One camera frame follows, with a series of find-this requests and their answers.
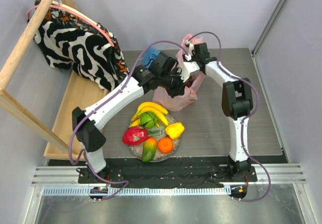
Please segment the pink plastic bag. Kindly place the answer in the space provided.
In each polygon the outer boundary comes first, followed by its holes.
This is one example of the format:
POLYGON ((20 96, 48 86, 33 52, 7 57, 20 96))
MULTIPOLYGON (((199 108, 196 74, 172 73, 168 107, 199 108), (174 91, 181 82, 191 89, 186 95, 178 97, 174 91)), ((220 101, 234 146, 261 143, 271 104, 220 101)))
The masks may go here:
MULTIPOLYGON (((185 46, 184 41, 190 39, 192 36, 192 34, 187 34, 183 38, 181 45, 185 46)), ((179 66, 181 66, 184 61, 183 54, 184 52, 182 49, 180 49, 176 54, 179 66)), ((167 94, 166 89, 158 87, 154 92, 152 101, 162 105, 169 111, 180 111, 188 105, 195 103, 198 100, 197 91, 205 78, 205 74, 203 72, 199 72, 198 75, 193 77, 195 78, 195 81, 190 88, 185 86, 185 93, 183 96, 172 98, 167 94)))

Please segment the yellow fake banana bunch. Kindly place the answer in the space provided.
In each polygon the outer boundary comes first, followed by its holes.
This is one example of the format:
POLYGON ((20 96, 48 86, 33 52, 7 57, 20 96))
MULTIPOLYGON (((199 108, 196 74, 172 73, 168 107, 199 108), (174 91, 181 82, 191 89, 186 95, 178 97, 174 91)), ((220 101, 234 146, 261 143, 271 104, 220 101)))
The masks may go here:
POLYGON ((139 117, 146 112, 152 112, 156 115, 157 119, 163 126, 168 126, 169 122, 166 118, 166 115, 168 115, 168 110, 163 107, 160 104, 157 104, 155 102, 143 102, 141 103, 138 108, 136 113, 132 116, 131 118, 131 123, 134 123, 139 119, 139 117))

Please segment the yellow fake bell pepper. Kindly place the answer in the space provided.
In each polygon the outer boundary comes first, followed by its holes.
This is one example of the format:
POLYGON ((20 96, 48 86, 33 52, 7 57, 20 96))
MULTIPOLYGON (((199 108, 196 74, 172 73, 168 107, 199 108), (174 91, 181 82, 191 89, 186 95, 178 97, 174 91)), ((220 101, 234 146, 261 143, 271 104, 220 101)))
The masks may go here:
POLYGON ((181 122, 175 122, 165 128, 166 135, 172 140, 178 139, 184 130, 185 127, 181 122))

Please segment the single yellow fake banana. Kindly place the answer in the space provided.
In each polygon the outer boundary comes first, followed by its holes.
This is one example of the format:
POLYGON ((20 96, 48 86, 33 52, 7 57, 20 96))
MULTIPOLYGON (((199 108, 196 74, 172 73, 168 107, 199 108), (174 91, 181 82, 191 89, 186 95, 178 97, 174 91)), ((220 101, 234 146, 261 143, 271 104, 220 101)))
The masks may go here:
POLYGON ((129 128, 131 128, 131 127, 136 127, 136 126, 141 126, 140 118, 138 118, 138 119, 136 119, 135 121, 133 121, 133 122, 129 125, 129 128))

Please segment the orange fake fruit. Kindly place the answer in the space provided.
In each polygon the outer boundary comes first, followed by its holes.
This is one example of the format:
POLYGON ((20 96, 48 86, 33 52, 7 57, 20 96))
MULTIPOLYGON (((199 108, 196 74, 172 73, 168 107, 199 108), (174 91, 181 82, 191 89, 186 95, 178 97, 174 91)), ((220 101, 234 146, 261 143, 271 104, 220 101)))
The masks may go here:
POLYGON ((168 154, 174 149, 173 140, 169 137, 161 138, 157 144, 158 150, 163 154, 168 154))

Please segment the red fake dragon fruit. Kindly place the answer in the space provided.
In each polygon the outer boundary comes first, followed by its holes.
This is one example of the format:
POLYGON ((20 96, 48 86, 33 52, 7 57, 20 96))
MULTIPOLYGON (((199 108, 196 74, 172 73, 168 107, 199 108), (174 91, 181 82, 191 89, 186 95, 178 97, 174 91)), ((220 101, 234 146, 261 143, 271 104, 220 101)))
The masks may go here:
POLYGON ((163 131, 161 129, 150 130, 142 126, 134 126, 128 128, 122 137, 122 142, 126 145, 137 146, 148 140, 150 137, 160 136, 163 131))

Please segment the green orange fake mango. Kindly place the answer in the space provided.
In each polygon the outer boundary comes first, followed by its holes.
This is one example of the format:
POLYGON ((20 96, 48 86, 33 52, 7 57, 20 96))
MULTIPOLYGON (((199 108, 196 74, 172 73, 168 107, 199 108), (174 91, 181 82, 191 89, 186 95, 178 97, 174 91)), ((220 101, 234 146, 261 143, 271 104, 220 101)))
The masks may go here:
POLYGON ((153 160, 157 149, 157 140, 153 137, 148 138, 143 143, 141 160, 143 162, 150 162, 153 160))

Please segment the fake red grapes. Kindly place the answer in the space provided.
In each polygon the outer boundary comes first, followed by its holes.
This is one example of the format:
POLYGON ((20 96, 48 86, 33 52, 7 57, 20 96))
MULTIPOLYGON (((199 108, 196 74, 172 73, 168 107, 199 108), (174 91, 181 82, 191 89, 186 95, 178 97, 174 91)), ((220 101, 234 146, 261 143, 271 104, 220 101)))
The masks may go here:
POLYGON ((194 77, 189 77, 189 79, 186 82, 186 87, 190 88, 194 81, 195 81, 194 77))

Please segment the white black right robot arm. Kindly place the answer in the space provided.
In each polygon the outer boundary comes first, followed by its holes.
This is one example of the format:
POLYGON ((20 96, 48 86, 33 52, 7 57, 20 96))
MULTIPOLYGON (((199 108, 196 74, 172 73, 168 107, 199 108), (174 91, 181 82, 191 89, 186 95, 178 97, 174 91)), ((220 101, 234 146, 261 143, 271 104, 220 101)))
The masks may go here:
POLYGON ((247 78, 240 78, 227 70, 216 57, 211 57, 206 43, 190 44, 192 59, 200 70, 222 88, 221 108, 230 129, 230 152, 227 175, 239 181, 251 170, 248 152, 248 122, 252 109, 252 89, 247 78))

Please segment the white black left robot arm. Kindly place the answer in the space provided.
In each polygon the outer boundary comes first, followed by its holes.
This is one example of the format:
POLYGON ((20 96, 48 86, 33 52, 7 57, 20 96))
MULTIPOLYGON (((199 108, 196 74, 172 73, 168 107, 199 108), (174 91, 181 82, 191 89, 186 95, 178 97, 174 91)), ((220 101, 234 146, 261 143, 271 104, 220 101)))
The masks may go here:
POLYGON ((72 137, 77 138, 84 147, 82 155, 94 182, 102 183, 107 177, 103 154, 106 138, 101 129, 129 103, 150 90, 164 87, 174 96, 184 93, 188 79, 199 67, 192 62, 191 54, 185 54, 183 59, 182 65, 177 66, 176 59, 160 51, 155 58, 149 60, 149 66, 135 61, 130 74, 108 95, 85 110, 79 107, 73 110, 72 137))

